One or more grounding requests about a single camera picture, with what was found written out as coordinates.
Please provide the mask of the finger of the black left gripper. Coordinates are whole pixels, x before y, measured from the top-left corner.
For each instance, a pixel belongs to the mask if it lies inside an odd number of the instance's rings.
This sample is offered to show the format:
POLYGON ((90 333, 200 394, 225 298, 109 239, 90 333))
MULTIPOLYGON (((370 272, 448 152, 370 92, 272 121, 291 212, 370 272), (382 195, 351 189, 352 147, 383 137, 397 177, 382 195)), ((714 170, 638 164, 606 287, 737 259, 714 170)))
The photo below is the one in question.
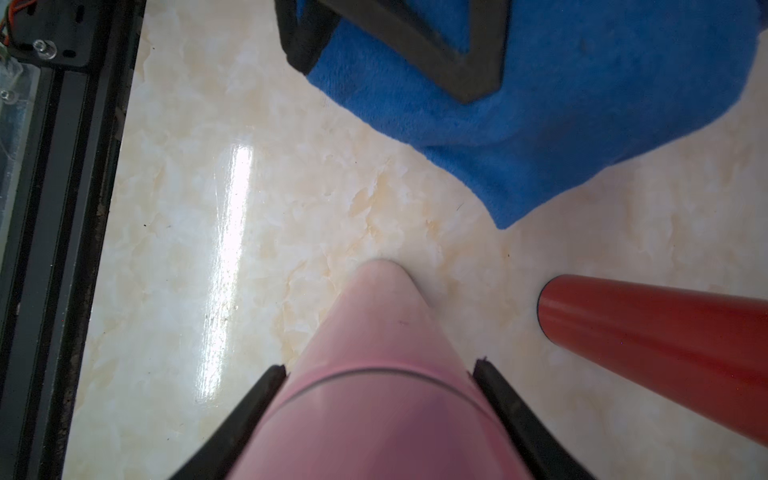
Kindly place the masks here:
POLYGON ((461 104, 502 86, 508 1, 469 3, 469 45, 464 53, 446 43, 403 1, 337 0, 323 5, 386 44, 461 104))

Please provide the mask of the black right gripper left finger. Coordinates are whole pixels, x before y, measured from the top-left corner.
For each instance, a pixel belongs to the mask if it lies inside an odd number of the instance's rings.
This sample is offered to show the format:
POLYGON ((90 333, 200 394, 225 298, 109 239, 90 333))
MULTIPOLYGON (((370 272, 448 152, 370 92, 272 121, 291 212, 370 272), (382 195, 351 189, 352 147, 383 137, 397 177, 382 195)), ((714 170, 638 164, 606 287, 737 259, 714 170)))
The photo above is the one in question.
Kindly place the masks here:
POLYGON ((211 437, 171 479, 226 479, 286 379, 287 370, 284 365, 270 366, 211 437))

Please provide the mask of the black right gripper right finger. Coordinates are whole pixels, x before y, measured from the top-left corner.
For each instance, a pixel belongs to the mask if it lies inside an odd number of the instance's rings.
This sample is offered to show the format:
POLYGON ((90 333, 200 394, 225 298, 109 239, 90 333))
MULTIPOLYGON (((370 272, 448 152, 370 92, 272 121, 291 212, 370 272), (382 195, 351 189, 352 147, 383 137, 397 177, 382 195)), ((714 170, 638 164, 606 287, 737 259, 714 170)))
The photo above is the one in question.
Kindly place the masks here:
POLYGON ((490 361, 477 360, 472 377, 534 479, 595 479, 555 439, 490 361))

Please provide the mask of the blue microfiber cloth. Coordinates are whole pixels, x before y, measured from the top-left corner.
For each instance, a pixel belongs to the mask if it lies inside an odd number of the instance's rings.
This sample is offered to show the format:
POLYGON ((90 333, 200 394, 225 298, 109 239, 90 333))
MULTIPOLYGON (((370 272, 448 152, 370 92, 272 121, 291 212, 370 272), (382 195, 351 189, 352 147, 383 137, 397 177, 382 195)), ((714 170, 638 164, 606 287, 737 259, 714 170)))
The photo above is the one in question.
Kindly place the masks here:
MULTIPOLYGON (((501 229, 722 116, 767 27, 763 1, 508 1, 502 86, 461 104, 324 2, 276 3, 288 63, 458 178, 501 229)), ((403 2, 468 50, 471 1, 403 2)))

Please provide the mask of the pink thermos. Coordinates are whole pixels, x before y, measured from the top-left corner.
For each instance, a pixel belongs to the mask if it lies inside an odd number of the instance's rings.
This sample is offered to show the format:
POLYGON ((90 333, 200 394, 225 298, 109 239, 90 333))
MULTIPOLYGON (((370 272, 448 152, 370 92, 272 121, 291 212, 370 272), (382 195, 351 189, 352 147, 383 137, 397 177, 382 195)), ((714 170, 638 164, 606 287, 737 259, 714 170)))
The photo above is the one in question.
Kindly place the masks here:
POLYGON ((234 479, 527 479, 408 273, 365 263, 259 422, 234 479))

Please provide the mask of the red thermos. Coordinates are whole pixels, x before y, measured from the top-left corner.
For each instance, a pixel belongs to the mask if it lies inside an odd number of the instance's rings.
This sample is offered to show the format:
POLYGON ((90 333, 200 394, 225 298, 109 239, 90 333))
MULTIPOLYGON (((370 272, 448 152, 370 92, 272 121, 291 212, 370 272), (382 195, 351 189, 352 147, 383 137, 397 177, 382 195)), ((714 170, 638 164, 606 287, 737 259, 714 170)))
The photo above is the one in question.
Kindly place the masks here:
POLYGON ((766 444, 766 301, 560 275, 537 317, 554 344, 766 444))

